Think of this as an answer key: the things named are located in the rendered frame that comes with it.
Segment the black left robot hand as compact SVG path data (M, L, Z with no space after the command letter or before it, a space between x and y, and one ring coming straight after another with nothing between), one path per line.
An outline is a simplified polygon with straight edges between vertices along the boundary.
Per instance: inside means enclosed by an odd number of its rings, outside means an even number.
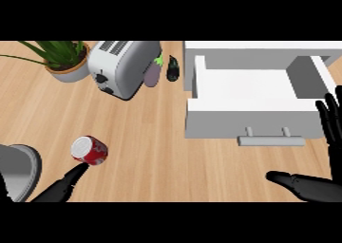
M55 181L40 195L32 199L34 202L66 202L71 198L75 183L84 175L90 164L80 163L66 173L65 176ZM9 197L6 181L0 172L0 202L12 202Z

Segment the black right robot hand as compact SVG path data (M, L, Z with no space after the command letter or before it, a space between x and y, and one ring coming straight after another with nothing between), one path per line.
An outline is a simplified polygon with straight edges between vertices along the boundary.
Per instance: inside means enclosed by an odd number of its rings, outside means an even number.
M342 202L342 85L316 102L327 141L330 179L268 171L265 178L307 202Z

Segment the red soda can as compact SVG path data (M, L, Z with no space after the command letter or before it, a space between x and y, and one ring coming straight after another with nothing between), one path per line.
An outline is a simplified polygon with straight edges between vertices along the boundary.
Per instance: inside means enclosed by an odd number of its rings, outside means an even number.
M100 165L108 157L108 147L94 137L83 136L71 145L71 156L80 162Z

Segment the white drawer front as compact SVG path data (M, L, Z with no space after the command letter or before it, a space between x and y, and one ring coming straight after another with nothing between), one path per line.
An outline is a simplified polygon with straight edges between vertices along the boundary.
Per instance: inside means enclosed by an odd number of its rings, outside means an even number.
M283 127L305 139L324 136L314 100L187 100L189 139L235 139L246 127L254 136L280 136Z

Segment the white drawer box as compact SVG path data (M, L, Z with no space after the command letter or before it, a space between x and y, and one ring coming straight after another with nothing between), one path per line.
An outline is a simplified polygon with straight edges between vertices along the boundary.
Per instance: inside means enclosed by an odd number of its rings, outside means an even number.
M283 69L206 69L204 56L195 57L196 94L190 111L314 111L317 100L335 93L335 82L319 56L310 57L326 91L316 98L298 98Z

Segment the green potted plant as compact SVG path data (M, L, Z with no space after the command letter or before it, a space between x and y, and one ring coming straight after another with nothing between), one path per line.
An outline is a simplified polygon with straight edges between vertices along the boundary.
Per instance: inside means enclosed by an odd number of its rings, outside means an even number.
M63 83L75 83L88 75L87 58L90 47L83 41L38 41L34 46L26 41L19 41L43 58L40 61L0 54L0 57L15 58L44 66L53 78Z

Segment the white toaster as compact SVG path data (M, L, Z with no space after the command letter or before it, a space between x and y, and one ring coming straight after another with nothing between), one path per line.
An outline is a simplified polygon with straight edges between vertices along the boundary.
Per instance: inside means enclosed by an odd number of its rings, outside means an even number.
M128 101L159 54L159 41L99 41L90 51L87 64L100 91Z

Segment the pale purple eggplant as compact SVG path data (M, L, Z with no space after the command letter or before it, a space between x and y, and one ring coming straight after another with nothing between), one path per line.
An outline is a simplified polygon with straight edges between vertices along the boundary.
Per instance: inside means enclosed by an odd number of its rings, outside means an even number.
M145 85L147 87L155 87L159 79L159 72L162 68L162 56L158 56L149 66L149 69L145 73Z

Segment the dark purple eggplant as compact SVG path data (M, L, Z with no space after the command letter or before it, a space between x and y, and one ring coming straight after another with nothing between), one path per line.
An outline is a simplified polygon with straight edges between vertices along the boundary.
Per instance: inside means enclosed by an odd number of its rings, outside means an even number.
M180 77L180 66L178 61L174 57L170 57L168 68L167 68L167 80L175 82Z

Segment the white cabinet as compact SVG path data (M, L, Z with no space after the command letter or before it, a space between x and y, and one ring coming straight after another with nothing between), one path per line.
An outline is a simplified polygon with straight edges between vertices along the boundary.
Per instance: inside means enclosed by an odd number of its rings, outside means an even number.
M184 41L184 91L192 89L195 57L209 69L286 70L298 57L320 57L324 67L342 56L342 41Z

